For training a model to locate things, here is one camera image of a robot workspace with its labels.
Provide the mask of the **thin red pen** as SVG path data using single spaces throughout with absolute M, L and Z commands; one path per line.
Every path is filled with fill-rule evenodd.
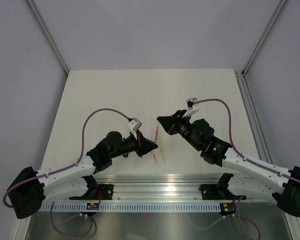
M 151 154 L 153 156 L 155 163 L 158 164 L 158 159 L 157 159 L 156 153 L 154 151 L 151 151 Z

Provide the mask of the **grey purple marker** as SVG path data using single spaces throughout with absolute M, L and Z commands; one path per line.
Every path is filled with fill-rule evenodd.
M 159 136 L 159 125 L 157 124 L 155 129 L 155 135 L 154 135 L 154 143 L 157 144 L 158 142 L 158 136 Z

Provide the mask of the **yellow highlighter pen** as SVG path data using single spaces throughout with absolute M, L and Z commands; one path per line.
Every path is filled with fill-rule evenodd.
M 159 146 L 160 146 L 162 160 L 164 163 L 166 163 L 166 155 L 165 155 L 165 151 L 164 151 L 164 146 L 163 146 L 163 142 L 160 137 L 158 138 L 158 142 L 159 142 Z

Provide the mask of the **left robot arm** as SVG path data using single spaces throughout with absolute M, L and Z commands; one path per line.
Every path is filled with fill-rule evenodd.
M 50 169 L 24 168 L 9 186 L 8 198 L 18 219 L 36 213 L 43 205 L 65 199 L 93 199 L 99 190 L 93 175 L 110 167 L 117 157 L 135 152 L 142 157 L 158 148 L 140 131 L 123 138 L 111 131 L 79 162 L 69 162 Z

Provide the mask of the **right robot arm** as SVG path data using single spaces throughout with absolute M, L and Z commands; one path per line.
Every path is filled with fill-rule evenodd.
M 207 163 L 251 178 L 249 183 L 244 183 L 232 174 L 223 174 L 216 189 L 220 197 L 236 195 L 264 199 L 300 218 L 300 167 L 288 169 L 250 158 L 234 145 L 217 138 L 205 119 L 190 122 L 185 114 L 186 110 L 178 110 L 173 115 L 157 117 L 157 121 L 168 135 L 179 134 L 185 139 Z

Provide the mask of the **aluminium mounting rail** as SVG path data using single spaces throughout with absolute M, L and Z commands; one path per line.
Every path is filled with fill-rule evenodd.
M 245 184 L 249 183 L 251 177 L 242 174 L 232 174 L 236 178 L 243 180 Z M 112 184 L 113 196 L 120 199 L 139 199 L 139 200 L 155 200 L 162 199 L 193 199 L 198 196 L 202 199 L 199 186 L 201 184 L 216 184 L 219 192 L 225 191 L 221 189 L 219 180 L 223 175 L 134 175 L 134 176 L 118 176 L 111 174 L 95 174 L 93 175 L 98 186 L 100 184 Z M 246 197 L 248 199 L 266 201 L 264 199 Z

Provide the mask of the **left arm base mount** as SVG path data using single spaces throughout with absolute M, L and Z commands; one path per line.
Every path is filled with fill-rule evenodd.
M 102 201 L 110 201 L 113 199 L 114 185 L 113 184 L 99 184 L 98 189 L 94 194 L 88 194 L 83 196 L 73 196 L 69 200 L 72 201 L 88 201 L 86 211 L 82 212 L 83 215 L 89 217 L 94 216 L 97 212 L 93 210 L 99 210 Z

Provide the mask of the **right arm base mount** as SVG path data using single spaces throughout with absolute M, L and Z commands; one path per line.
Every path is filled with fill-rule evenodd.
M 219 203 L 221 216 L 229 216 L 236 214 L 237 204 L 236 202 L 242 197 L 246 200 L 245 195 L 233 195 L 227 189 L 225 191 L 219 192 L 216 184 L 201 184 L 198 188 L 201 193 L 202 200 L 204 201 L 221 201 Z

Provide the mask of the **aluminium side rail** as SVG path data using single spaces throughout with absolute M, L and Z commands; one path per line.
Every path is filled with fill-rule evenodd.
M 248 121 L 254 138 L 254 142 L 257 148 L 259 157 L 268 163 L 272 163 L 272 157 L 269 151 L 268 144 L 264 132 L 261 127 L 261 123 L 257 114 L 256 107 L 252 98 L 251 91 L 248 86 L 248 82 L 240 70 L 234 71 L 238 87 L 241 93 L 243 104 L 247 113 Z

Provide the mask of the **aluminium frame post right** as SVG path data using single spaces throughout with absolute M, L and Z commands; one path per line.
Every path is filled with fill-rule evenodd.
M 274 30 L 277 22 L 279 21 L 282 13 L 284 12 L 285 8 L 287 7 L 289 3 L 289 0 L 280 0 L 275 7 L 271 17 L 269 18 L 264 30 L 262 31 L 262 34 L 260 38 L 258 39 L 251 55 L 248 58 L 248 61 L 244 65 L 244 68 L 242 69 L 241 73 L 245 77 L 251 67 L 253 66 L 255 60 L 257 59 L 258 55 L 261 53 L 262 48 L 265 46 L 267 39 L 270 37 L 272 31 Z

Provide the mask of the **aluminium frame post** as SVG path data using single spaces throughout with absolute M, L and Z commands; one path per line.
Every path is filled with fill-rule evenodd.
M 244 65 L 244 68 L 242 69 L 241 73 L 245 77 L 251 67 L 253 66 L 255 60 L 257 59 L 258 55 L 261 53 L 262 48 L 265 46 L 267 39 L 270 37 L 272 31 L 274 30 L 277 22 L 279 21 L 282 13 L 284 12 L 285 8 L 287 7 L 289 3 L 289 0 L 280 0 L 275 7 L 271 17 L 269 18 L 264 30 L 262 31 L 262 34 L 260 38 L 258 39 L 251 55 L 248 58 L 248 61 Z
M 68 76 L 70 73 L 70 69 L 65 61 L 65 59 L 62 56 L 62 53 L 60 49 L 58 48 L 47 24 L 44 20 L 44 17 L 42 13 L 39 10 L 39 7 L 37 6 L 36 2 L 34 0 L 25 0 L 26 5 L 28 6 L 31 14 L 33 15 L 40 31 L 42 32 L 48 46 L 50 47 L 53 55 L 55 56 L 58 64 L 60 65 L 63 72 Z

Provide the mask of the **aluminium frame post left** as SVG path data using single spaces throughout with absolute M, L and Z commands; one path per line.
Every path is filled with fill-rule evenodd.
M 42 13 L 39 10 L 39 7 L 37 6 L 36 2 L 34 0 L 25 0 L 26 5 L 28 6 L 31 14 L 33 15 L 40 31 L 42 32 L 48 46 L 50 47 L 53 55 L 55 56 L 58 64 L 60 65 L 63 72 L 68 76 L 70 73 L 70 69 L 65 61 L 65 59 L 62 56 L 62 53 L 60 49 L 58 48 L 47 24 L 44 20 L 44 17 Z

